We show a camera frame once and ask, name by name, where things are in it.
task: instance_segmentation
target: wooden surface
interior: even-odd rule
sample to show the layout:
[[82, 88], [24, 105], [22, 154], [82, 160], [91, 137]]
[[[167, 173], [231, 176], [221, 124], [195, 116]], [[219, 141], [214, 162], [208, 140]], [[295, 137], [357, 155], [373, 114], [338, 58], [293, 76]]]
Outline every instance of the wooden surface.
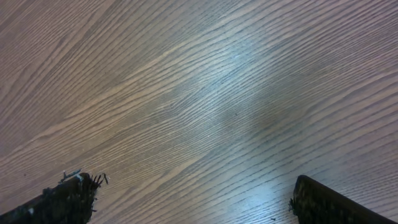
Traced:
[[297, 223], [300, 174], [398, 221], [397, 15], [1, 1], [0, 213], [83, 168], [110, 177], [92, 223]]

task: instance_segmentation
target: brown wood grain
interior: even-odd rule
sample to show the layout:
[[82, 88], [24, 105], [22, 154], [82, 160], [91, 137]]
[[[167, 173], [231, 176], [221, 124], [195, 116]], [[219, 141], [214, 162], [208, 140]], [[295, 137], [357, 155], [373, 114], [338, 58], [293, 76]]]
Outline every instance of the brown wood grain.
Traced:
[[109, 176], [92, 223], [297, 223], [300, 174], [398, 221], [397, 15], [0, 1], [0, 213], [83, 168]]

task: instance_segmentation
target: wood grain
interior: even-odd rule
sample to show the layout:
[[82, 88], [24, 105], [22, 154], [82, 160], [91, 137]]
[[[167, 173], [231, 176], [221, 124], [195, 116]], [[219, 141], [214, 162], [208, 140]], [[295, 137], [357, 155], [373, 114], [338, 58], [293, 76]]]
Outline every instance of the wood grain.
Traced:
[[296, 223], [300, 174], [398, 221], [397, 14], [0, 1], [0, 212], [83, 168], [110, 177], [92, 223]]

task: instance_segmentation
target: black object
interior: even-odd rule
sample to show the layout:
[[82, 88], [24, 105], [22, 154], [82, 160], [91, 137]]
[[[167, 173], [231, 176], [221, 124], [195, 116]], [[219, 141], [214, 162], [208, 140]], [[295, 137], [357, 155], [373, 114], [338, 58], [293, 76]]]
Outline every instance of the black object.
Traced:
[[305, 175], [297, 178], [290, 209], [300, 224], [397, 224]]
[[0, 223], [86, 224], [95, 212], [95, 193], [104, 179], [101, 180], [101, 175], [92, 179], [87, 173], [77, 174], [79, 171], [70, 175], [64, 173], [64, 178], [55, 188], [44, 189], [42, 195], [1, 215]]

